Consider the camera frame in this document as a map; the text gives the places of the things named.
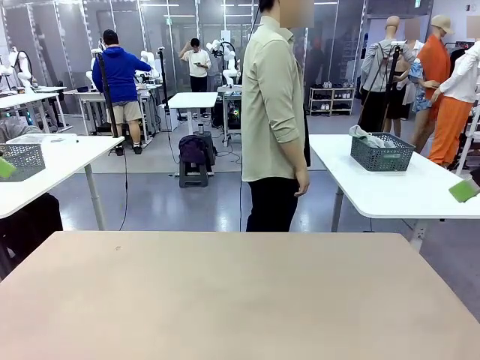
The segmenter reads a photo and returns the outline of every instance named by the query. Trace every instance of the orange pants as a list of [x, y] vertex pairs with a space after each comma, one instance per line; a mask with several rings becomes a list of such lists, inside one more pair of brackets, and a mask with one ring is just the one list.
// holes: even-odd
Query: orange pants
[[428, 157], [435, 164], [451, 164], [458, 151], [460, 134], [465, 128], [472, 103], [444, 97], [436, 121], [435, 139]]

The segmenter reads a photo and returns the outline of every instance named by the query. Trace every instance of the shoe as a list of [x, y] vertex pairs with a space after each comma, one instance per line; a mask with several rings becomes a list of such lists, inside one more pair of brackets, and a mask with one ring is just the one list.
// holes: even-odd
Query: shoe
[[123, 156], [124, 155], [123, 147], [122, 146], [117, 146], [115, 148], [115, 153], [117, 154], [117, 156]]

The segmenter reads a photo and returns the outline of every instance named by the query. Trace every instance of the orange clothing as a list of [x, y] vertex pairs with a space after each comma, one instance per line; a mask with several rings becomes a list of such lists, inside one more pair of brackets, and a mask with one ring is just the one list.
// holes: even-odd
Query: orange clothing
[[428, 158], [435, 164], [451, 164], [458, 152], [460, 134], [473, 104], [445, 96], [439, 108], [435, 138]]
[[[450, 77], [450, 56], [443, 42], [436, 36], [430, 35], [423, 48], [418, 53], [421, 66], [425, 72], [425, 79], [435, 80], [438, 83], [444, 83]], [[434, 88], [426, 88], [425, 97], [430, 100], [435, 92]], [[432, 105], [428, 118], [430, 120], [437, 119], [443, 95]]]

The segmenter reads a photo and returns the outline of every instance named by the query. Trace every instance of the man in blue jacket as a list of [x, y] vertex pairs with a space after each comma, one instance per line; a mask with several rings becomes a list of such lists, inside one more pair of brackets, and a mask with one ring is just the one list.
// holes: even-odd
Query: man in blue jacket
[[[152, 68], [135, 55], [123, 50], [119, 46], [119, 37], [113, 30], [105, 30], [103, 41], [106, 45], [102, 54], [105, 61], [106, 80], [110, 87], [110, 97], [112, 98], [113, 114], [118, 133], [122, 133], [122, 124], [126, 121], [133, 140], [133, 151], [140, 155], [142, 154], [142, 148], [140, 147], [138, 121], [142, 118], [142, 112], [138, 103], [134, 77], [136, 70], [150, 71]], [[95, 61], [92, 77], [98, 91], [104, 92], [98, 60]], [[117, 155], [123, 155], [122, 148], [117, 149]]]

